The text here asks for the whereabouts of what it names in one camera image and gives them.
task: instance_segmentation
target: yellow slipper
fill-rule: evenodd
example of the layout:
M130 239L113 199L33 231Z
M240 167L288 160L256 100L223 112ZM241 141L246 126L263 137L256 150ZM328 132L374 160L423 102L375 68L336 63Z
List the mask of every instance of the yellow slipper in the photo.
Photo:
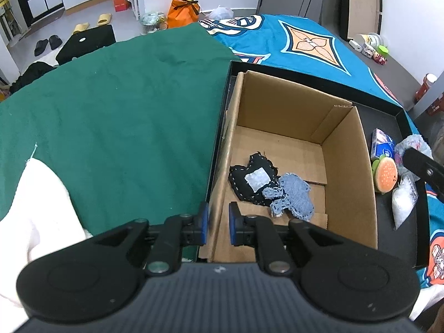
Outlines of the yellow slipper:
M88 22L84 22L83 24L77 24L72 34L74 35L77 34L78 32L85 31L88 28L88 26L89 26Z
M111 21L111 14L101 14L97 22L97 26L103 26L109 24Z

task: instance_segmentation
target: black slipper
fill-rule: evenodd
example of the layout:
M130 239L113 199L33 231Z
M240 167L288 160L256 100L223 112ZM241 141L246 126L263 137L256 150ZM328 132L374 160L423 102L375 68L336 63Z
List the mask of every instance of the black slipper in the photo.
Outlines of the black slipper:
M36 48L34 49L34 56L39 56L43 54L47 45L48 45L48 39L37 41Z
M57 35L52 35L49 38L49 45L51 47L51 50L57 49L62 44L62 40Z

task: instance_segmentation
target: black ribbon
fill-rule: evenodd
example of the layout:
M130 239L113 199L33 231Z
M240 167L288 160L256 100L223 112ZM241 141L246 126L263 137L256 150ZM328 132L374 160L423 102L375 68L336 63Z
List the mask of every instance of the black ribbon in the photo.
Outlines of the black ribbon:
M199 16L199 11L197 11L197 9L195 8L194 4L198 3L198 0L184 0L184 3L182 5L178 5L176 7L174 7L174 10L177 10L181 7L185 7L185 6L191 6L196 14L196 16Z

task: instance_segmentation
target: screw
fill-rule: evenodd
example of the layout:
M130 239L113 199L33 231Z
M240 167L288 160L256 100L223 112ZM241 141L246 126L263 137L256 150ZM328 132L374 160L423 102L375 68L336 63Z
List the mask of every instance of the screw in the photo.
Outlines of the screw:
M169 268L170 266L165 261L153 261L148 264L148 270L156 274L165 273Z
M285 273L290 270L290 264L285 261L273 261L268 264L268 269L270 269L273 273Z

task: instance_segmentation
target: black tray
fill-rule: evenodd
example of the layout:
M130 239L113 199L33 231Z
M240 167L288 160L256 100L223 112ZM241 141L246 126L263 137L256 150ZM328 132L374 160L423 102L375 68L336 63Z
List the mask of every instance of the black tray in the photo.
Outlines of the black tray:
M376 128L390 135L395 143L400 142L412 134L403 108L379 97L313 75L271 66L232 61L226 80L225 94L219 116L218 133L208 182L207 201L209 201L213 188L213 178L221 140L221 129L225 122L225 112L233 93L237 74L239 72L246 72L247 70L298 82L351 101L358 109L369 151L372 144L372 132ZM428 266L430 232L425 184L420 180L416 182L416 187L418 190L418 202L412 213L398 230L394 230L395 224L392 214L391 192L384 195L376 194L376 209L378 219L378 249L394 255L411 264L411 266L420 269Z

